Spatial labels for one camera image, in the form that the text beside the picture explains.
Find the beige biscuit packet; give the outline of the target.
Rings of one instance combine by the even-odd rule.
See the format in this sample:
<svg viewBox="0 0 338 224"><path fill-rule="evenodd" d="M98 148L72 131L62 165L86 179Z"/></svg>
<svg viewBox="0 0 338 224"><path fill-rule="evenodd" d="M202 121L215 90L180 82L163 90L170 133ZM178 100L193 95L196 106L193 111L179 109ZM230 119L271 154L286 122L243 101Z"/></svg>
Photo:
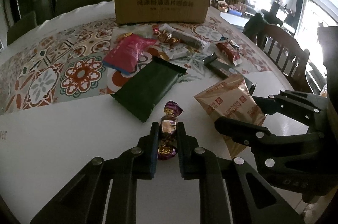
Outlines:
<svg viewBox="0 0 338 224"><path fill-rule="evenodd" d="M265 114L249 94L244 77L231 75L196 94L194 98L215 122L220 117L262 125Z"/></svg>

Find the purple foil candy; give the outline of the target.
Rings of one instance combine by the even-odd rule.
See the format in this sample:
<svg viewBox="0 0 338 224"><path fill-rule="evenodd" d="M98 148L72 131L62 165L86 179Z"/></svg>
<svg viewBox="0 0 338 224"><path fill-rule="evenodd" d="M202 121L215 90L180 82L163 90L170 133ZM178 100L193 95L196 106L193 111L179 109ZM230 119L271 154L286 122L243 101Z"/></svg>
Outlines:
<svg viewBox="0 0 338 224"><path fill-rule="evenodd" d="M169 160L176 156L176 127L178 116L184 110L176 102L170 100L164 106L164 116L160 122L158 160Z"/></svg>

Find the red white snack packet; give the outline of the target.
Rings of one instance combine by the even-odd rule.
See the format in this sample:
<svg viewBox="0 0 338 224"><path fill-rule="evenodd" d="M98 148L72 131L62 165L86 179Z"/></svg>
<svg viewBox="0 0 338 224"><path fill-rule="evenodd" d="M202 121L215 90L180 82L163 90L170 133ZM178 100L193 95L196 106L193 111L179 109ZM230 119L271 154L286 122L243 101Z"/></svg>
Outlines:
<svg viewBox="0 0 338 224"><path fill-rule="evenodd" d="M217 49L220 50L234 66L238 66L242 63L242 58L239 52L234 49L230 43L219 42L216 44Z"/></svg>

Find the clear brown snack bar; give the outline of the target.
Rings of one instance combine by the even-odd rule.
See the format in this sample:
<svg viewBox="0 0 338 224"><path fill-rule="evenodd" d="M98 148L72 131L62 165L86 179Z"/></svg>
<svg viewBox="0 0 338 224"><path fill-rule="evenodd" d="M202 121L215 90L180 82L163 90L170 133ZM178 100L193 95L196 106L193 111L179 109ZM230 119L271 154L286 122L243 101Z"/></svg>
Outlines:
<svg viewBox="0 0 338 224"><path fill-rule="evenodd" d="M197 37L194 37L193 35L191 34L188 34L184 31L180 31L180 30L177 30L177 29L174 29L172 28L171 26L169 26L168 24L163 24L159 27L160 30L164 30L164 31L167 31L168 33L171 34L171 36L173 38L178 38L181 40L182 43L190 46L190 47L193 47L195 49L198 49L198 50L202 50L205 48L206 46L206 42L198 39Z"/></svg>

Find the pink snack packet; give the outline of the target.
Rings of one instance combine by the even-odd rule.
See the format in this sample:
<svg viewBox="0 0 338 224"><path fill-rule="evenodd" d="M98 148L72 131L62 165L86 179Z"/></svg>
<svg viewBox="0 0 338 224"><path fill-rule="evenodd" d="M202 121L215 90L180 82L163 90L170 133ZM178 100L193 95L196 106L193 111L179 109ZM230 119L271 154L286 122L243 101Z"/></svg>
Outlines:
<svg viewBox="0 0 338 224"><path fill-rule="evenodd" d="M115 48L102 60L106 67L113 68L123 74L132 74L143 51L156 43L155 39L144 38L132 33L118 42Z"/></svg>

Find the wooden dining chair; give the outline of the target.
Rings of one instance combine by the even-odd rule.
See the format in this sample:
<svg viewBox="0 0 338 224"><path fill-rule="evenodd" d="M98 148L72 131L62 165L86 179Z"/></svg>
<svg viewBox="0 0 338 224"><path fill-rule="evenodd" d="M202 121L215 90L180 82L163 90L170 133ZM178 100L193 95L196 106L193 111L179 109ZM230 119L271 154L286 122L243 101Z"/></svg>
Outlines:
<svg viewBox="0 0 338 224"><path fill-rule="evenodd" d="M257 35L257 45L277 66L296 91L313 93L306 77L309 50L303 50L289 33L267 24Z"/></svg>

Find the black snack bar packet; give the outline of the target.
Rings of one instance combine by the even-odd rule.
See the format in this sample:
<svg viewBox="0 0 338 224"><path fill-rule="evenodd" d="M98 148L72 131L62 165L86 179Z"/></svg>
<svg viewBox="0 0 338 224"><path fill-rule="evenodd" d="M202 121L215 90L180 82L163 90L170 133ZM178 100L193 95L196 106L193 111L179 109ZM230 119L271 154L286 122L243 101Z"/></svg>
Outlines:
<svg viewBox="0 0 338 224"><path fill-rule="evenodd" d="M203 64L210 71L214 72L214 74L218 75L222 79L226 79L232 75L239 74L239 72L230 67L225 63L216 53L213 53L203 60Z"/></svg>

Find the blue silver foil candy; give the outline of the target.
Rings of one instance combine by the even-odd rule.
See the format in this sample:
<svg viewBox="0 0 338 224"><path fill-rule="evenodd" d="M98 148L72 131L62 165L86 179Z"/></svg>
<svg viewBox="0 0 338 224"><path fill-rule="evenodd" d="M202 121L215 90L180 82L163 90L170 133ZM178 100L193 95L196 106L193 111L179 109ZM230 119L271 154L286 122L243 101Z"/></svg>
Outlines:
<svg viewBox="0 0 338 224"><path fill-rule="evenodd" d="M230 45L233 49L239 51L240 50L240 46L238 44L236 44L235 41L227 38L227 37L221 37L220 38L220 42L224 43L224 44L227 44L227 45Z"/></svg>

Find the dark jacket on chair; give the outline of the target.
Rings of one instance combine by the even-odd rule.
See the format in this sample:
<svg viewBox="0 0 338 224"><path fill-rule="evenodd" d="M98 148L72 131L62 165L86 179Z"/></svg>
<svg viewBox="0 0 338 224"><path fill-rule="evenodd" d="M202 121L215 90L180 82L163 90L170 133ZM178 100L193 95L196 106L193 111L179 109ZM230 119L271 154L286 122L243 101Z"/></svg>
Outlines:
<svg viewBox="0 0 338 224"><path fill-rule="evenodd" d="M261 13L257 12L245 24L243 34L252 42L256 43L258 35L263 31L266 25L267 21L263 18Z"/></svg>

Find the white tv cabinet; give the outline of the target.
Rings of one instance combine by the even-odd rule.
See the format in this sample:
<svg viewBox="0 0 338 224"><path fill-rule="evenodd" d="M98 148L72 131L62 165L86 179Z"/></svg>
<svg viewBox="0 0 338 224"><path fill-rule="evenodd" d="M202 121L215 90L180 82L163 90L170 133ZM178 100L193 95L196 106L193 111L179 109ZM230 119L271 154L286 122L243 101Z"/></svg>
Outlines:
<svg viewBox="0 0 338 224"><path fill-rule="evenodd" d="M245 24L254 17L254 15L252 14L247 14L245 13L243 15L243 13L238 12L238 11L234 11L234 12L224 12L224 8L222 7L214 7L213 8L216 10L216 15L221 17L223 20L227 21L228 23L230 23L231 25L233 25L234 27L237 27L240 30L243 30L245 27Z"/></svg>

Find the dark green snack packet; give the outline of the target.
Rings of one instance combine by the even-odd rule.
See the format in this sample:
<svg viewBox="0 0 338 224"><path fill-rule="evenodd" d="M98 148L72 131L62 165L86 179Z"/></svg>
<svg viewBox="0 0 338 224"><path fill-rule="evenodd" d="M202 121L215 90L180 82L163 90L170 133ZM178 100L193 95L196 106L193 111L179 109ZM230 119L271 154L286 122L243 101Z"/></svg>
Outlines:
<svg viewBox="0 0 338 224"><path fill-rule="evenodd" d="M155 56L112 97L144 123L154 107L186 72L184 67Z"/></svg>

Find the white small snack packet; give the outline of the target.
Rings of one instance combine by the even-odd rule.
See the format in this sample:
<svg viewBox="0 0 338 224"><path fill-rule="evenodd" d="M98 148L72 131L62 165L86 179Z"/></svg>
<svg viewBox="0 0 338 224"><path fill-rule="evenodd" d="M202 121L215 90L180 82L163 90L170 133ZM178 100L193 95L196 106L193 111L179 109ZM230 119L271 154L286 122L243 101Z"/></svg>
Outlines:
<svg viewBox="0 0 338 224"><path fill-rule="evenodd" d="M174 60L192 55L192 52L186 46L181 45L175 47L162 47L162 50L166 60Z"/></svg>

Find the gold red foil candy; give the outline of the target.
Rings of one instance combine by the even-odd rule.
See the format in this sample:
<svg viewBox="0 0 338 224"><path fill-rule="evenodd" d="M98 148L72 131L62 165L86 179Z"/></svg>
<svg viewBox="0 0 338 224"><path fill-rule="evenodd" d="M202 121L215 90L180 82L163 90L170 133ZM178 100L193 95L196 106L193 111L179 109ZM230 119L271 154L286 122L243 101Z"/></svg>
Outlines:
<svg viewBox="0 0 338 224"><path fill-rule="evenodd" d="M158 41L174 45L180 43L180 39L173 36L173 30L167 24L152 26L152 32Z"/></svg>

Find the patterned tile table mat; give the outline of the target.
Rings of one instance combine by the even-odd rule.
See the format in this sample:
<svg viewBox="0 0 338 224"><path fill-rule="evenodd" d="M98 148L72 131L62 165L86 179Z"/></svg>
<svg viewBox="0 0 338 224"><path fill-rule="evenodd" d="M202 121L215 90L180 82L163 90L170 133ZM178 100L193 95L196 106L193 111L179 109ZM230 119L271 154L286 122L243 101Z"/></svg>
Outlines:
<svg viewBox="0 0 338 224"><path fill-rule="evenodd" d="M1 51L1 113L117 92L129 76L105 67L102 60L116 47L120 34L153 38L152 26L117 25L112 2L81 7L43 22ZM203 60L218 52L216 44L221 37L240 46L240 73L271 69L264 54L214 11L208 12L203 24L179 23L172 24L172 28L206 42L202 50L182 44L192 55L169 60L186 68L181 82L212 77ZM175 46L156 41L139 56L136 70L141 70L153 56L164 58L162 47Z"/></svg>

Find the yellow wrapped candy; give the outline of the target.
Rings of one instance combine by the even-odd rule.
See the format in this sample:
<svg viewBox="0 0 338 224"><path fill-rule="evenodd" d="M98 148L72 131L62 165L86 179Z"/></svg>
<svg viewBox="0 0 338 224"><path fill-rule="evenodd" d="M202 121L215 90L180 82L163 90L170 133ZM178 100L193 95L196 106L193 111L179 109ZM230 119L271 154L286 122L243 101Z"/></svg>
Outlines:
<svg viewBox="0 0 338 224"><path fill-rule="evenodd" d="M130 35L132 35L132 33L123 33L123 34L120 34L120 35L116 38L116 41L117 41L117 42L120 42L120 41L122 41L124 38L129 37Z"/></svg>

